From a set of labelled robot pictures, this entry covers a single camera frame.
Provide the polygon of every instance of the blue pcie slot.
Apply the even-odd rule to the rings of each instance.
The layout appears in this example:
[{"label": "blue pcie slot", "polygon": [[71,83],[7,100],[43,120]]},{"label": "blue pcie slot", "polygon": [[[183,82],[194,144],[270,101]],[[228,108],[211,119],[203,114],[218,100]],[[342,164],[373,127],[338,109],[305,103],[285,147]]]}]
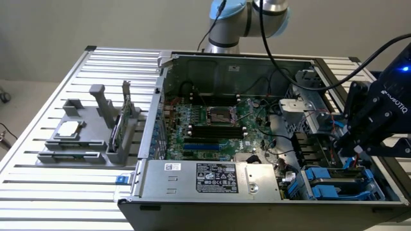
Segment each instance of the blue pcie slot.
[{"label": "blue pcie slot", "polygon": [[221,146],[218,144],[185,144],[183,146],[185,150],[214,150],[214,151],[219,151],[221,150]]}]

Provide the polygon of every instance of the power supply label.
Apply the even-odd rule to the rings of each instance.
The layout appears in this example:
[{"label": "power supply label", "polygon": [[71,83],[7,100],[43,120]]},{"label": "power supply label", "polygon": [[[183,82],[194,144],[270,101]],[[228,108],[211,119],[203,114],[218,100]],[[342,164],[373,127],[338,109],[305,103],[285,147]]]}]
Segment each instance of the power supply label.
[{"label": "power supply label", "polygon": [[197,168],[199,193],[240,193],[236,164],[199,164]]}]

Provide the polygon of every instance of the aluminum table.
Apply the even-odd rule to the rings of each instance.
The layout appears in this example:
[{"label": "aluminum table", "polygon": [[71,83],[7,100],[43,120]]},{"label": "aluminum table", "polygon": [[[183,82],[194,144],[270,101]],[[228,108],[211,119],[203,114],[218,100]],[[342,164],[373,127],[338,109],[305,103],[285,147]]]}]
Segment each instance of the aluminum table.
[{"label": "aluminum table", "polygon": [[[0,162],[0,229],[133,230],[114,202],[115,190],[126,192],[130,186],[117,186],[115,180],[118,175],[135,169],[145,117],[159,76],[158,55],[159,51],[103,47],[85,51]],[[345,78],[360,66],[349,58],[321,58],[338,79]],[[81,99],[83,105],[97,106],[89,89],[93,84],[99,83],[106,85],[107,99],[113,100],[115,106],[122,106],[123,80],[131,81],[133,101],[143,110],[127,166],[117,169],[37,167],[38,152],[43,150],[45,141],[51,137],[65,115],[65,101]],[[353,80],[376,79],[364,70]],[[350,81],[344,84],[346,90],[350,84]],[[396,143],[400,137],[388,139],[388,144]],[[398,160],[411,175],[411,160]],[[411,230],[411,219],[397,224],[385,223],[370,230]]]}]

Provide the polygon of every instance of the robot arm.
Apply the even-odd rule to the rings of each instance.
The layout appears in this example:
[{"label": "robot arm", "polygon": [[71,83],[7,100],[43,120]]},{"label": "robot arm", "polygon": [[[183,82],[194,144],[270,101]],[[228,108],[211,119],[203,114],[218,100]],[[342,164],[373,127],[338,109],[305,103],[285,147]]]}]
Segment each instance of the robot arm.
[{"label": "robot arm", "polygon": [[[222,0],[211,4],[210,19],[215,23]],[[280,35],[286,27],[290,17],[288,0],[264,1],[264,18],[268,35]],[[260,0],[228,0],[222,15],[210,32],[209,45],[205,52],[240,53],[241,37],[260,37]]]},{"label": "robot arm", "polygon": [[336,147],[342,156],[362,152],[374,156],[411,158],[411,139],[404,137],[394,147],[382,142],[393,134],[411,133],[411,44],[370,84],[353,82],[345,118],[348,132]]}]

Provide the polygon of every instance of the gray wall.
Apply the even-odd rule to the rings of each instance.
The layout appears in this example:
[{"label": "gray wall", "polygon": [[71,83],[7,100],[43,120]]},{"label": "gray wall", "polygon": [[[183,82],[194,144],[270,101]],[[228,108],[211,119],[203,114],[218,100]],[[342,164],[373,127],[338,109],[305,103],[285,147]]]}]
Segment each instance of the gray wall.
[{"label": "gray wall", "polygon": [[[194,50],[209,28],[211,0],[0,0],[0,79],[61,81],[87,45]],[[365,60],[411,32],[410,0],[290,0],[280,54]],[[373,63],[384,69],[408,42]],[[264,52],[244,38],[244,52]]]}]

